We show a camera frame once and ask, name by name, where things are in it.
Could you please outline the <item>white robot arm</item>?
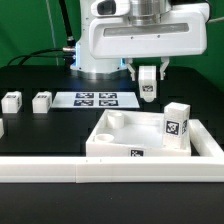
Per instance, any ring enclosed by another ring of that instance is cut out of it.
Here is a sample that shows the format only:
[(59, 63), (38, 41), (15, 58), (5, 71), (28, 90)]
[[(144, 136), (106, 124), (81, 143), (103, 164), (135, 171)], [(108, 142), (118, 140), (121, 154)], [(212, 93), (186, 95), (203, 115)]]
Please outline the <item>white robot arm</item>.
[(165, 75), (171, 57), (207, 48), (210, 4), (172, 0), (80, 0), (81, 38), (71, 70), (90, 79), (130, 71), (135, 58), (159, 58)]

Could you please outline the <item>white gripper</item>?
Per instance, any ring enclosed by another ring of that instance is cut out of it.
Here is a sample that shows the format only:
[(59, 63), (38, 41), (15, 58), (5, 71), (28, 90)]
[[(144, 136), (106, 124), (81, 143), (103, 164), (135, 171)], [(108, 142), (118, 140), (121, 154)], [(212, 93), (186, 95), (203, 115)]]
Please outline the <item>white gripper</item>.
[(132, 58), (162, 57), (160, 79), (171, 56), (199, 55), (207, 48), (208, 3), (174, 5), (157, 24), (134, 26), (123, 16), (95, 17), (89, 27), (89, 50), (94, 58), (126, 58), (132, 81)]

